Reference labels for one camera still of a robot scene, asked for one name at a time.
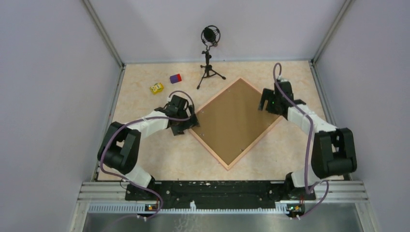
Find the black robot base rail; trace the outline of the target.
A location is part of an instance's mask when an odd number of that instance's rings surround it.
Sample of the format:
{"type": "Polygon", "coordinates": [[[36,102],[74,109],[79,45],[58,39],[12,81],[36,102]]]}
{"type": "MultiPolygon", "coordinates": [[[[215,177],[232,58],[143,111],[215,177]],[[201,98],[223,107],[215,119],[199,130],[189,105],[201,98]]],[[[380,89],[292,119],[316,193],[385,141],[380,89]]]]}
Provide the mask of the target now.
{"type": "Polygon", "coordinates": [[[186,209],[194,203],[197,209],[271,209],[281,200],[315,200],[314,193],[294,188],[282,181],[156,181],[152,192],[133,185],[126,188],[127,201],[163,199],[163,209],[186,209]]]}

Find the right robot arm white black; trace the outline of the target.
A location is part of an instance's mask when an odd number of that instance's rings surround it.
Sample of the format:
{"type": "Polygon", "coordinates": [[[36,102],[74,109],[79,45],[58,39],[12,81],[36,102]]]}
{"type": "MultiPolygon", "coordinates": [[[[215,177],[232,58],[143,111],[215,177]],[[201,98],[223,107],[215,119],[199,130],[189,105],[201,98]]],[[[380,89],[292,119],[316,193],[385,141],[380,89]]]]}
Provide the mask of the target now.
{"type": "Polygon", "coordinates": [[[308,136],[303,169],[285,177],[283,192],[287,198],[297,199],[328,177],[357,170],[353,132],[326,122],[303,100],[294,99],[289,81],[278,80],[274,89],[264,88],[258,109],[284,117],[308,136]]]}

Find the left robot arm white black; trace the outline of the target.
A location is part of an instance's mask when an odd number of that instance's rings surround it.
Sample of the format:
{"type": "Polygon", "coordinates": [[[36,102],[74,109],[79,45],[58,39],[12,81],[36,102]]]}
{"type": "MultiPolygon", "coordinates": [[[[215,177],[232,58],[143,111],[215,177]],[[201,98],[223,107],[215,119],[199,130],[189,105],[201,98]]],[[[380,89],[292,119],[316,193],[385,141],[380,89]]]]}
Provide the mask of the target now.
{"type": "Polygon", "coordinates": [[[152,175],[137,163],[141,142],[158,131],[170,129],[178,136],[199,125],[192,98],[188,94],[180,97],[178,93],[172,92],[165,106],[140,119],[126,124],[111,123],[97,154],[101,168],[107,166],[111,168],[109,174],[138,185],[136,192],[144,200],[154,196],[155,187],[151,184],[152,175]]]}

